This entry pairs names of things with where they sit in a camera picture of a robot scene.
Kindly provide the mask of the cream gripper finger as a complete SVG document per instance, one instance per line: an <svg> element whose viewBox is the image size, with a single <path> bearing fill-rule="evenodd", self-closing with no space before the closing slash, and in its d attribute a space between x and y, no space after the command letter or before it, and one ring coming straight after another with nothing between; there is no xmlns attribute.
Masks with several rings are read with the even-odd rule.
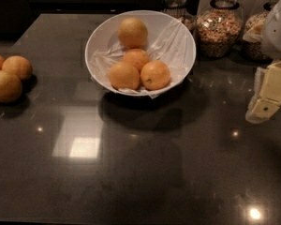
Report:
<svg viewBox="0 0 281 225"><path fill-rule="evenodd" d="M263 83L253 114L269 120L281 107L281 61L273 61L265 68Z"/></svg>
<svg viewBox="0 0 281 225"><path fill-rule="evenodd" d="M245 120L251 124L261 124L265 122L265 119L259 118L256 115L253 114L252 110L254 105L256 104L259 96L259 92L263 83L265 75L265 69L262 67L258 67L256 72L255 72L255 77L254 77L254 95L251 97L250 102L247 106L247 111L245 114Z"/></svg>

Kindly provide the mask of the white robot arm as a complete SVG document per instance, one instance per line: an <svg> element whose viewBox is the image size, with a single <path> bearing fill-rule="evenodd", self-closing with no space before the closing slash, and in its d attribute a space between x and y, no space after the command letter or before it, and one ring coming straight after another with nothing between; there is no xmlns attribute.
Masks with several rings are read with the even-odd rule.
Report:
<svg viewBox="0 0 281 225"><path fill-rule="evenodd" d="M281 107L281 0L262 27L261 51L273 61L266 68L258 67L255 73L254 96L245 114L252 124L268 121Z"/></svg>

